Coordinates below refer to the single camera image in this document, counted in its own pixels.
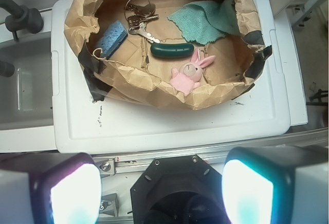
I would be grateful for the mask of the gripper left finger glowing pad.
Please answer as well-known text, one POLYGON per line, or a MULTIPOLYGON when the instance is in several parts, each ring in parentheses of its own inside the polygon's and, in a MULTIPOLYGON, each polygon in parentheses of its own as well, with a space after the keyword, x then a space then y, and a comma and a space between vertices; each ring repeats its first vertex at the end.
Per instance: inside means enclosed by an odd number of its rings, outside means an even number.
POLYGON ((1 223, 96 223, 101 190, 87 153, 1 154, 1 223))

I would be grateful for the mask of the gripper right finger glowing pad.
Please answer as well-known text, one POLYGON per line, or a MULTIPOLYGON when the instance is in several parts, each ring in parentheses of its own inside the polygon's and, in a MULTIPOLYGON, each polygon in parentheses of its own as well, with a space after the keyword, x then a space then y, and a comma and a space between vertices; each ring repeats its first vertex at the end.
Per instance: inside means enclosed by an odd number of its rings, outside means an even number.
POLYGON ((328 148, 235 147, 222 195, 231 223, 328 223, 328 148))

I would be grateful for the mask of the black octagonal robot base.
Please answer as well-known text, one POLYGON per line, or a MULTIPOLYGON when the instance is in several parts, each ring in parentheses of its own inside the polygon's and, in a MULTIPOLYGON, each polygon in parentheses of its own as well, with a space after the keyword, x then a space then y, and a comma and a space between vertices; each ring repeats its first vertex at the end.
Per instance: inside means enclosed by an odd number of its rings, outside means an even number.
POLYGON ((222 176, 198 155, 154 159, 130 189, 134 223, 229 223, 222 176))

